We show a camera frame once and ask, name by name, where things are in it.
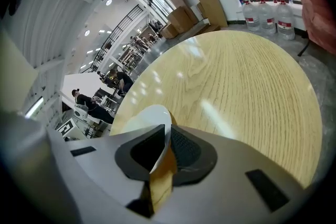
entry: ceiling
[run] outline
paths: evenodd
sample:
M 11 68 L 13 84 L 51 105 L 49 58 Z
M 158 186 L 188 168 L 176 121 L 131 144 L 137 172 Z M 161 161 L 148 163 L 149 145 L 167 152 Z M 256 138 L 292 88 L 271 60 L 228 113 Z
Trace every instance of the ceiling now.
M 42 96 L 36 118 L 55 127 L 61 111 L 61 88 L 74 41 L 101 0 L 22 0 L 14 16 L 8 12 L 3 26 L 27 61 L 39 71 L 22 112 Z

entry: ceiling light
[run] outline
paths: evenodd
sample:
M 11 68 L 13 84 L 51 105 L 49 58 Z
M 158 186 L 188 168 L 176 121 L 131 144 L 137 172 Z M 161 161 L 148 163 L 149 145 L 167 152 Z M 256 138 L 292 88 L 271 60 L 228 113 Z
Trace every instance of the ceiling light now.
M 40 97 L 40 99 L 37 100 L 37 102 L 28 110 L 28 112 L 25 115 L 25 118 L 30 118 L 31 115 L 34 114 L 34 112 L 38 109 L 38 107 L 43 103 L 43 97 Z

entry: wooden table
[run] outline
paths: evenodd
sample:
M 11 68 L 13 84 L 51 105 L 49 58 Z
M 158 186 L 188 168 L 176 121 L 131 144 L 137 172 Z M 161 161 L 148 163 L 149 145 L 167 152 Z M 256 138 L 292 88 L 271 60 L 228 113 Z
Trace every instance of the wooden table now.
M 226 30 L 171 48 L 134 83 L 111 134 L 152 104 L 164 105 L 178 125 L 254 147 L 303 187 L 312 180 L 322 141 L 317 98 L 299 65 L 267 39 Z M 161 176 L 151 184 L 163 184 Z

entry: cardboard piece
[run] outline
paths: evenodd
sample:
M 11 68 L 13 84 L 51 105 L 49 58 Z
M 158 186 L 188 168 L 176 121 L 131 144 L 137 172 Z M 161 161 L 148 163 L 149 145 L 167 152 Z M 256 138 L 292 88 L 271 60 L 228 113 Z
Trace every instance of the cardboard piece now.
M 178 32 L 176 31 L 175 27 L 171 23 L 168 23 L 167 25 L 165 25 L 161 29 L 160 32 L 161 32 L 161 35 L 166 39 L 174 38 L 178 35 Z
M 208 32 L 213 32 L 213 31 L 219 31 L 220 30 L 220 26 L 219 25 L 210 25 L 208 28 L 206 28 L 202 34 L 204 33 L 208 33 Z
M 209 28 L 210 27 L 210 24 L 205 24 L 205 25 L 203 25 L 198 31 L 197 31 L 197 33 L 194 35 L 194 36 L 197 36 L 197 35 L 200 35 L 200 34 L 202 34 L 207 28 Z
M 219 0 L 199 0 L 211 25 L 227 27 L 222 4 Z
M 173 10 L 167 16 L 167 19 L 172 23 L 177 32 L 180 34 L 187 32 L 194 25 L 183 7 L 178 7 L 176 10 Z
M 205 14 L 205 10 L 204 10 L 203 6 L 201 5 L 201 3 L 197 4 L 197 8 L 201 12 L 203 18 L 206 19 L 207 17 L 206 17 L 206 14 Z
M 197 24 L 198 23 L 198 19 L 196 17 L 196 15 L 194 14 L 194 12 L 192 11 L 191 8 L 189 8 L 187 2 L 185 0 L 171 0 L 173 2 L 173 4 L 175 5 L 176 8 L 178 7 L 183 7 L 185 12 L 187 13 L 189 19 L 191 20 L 191 22 L 193 24 Z

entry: desk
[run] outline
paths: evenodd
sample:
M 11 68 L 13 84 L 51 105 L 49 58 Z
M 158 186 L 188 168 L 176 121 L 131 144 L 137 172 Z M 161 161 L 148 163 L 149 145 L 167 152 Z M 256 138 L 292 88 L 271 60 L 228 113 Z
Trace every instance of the desk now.
M 322 142 L 317 98 L 300 66 L 267 39 L 216 31 L 171 48 L 127 93 L 111 135 L 152 104 L 164 105 L 177 125 L 254 147 L 303 187 L 312 180 Z

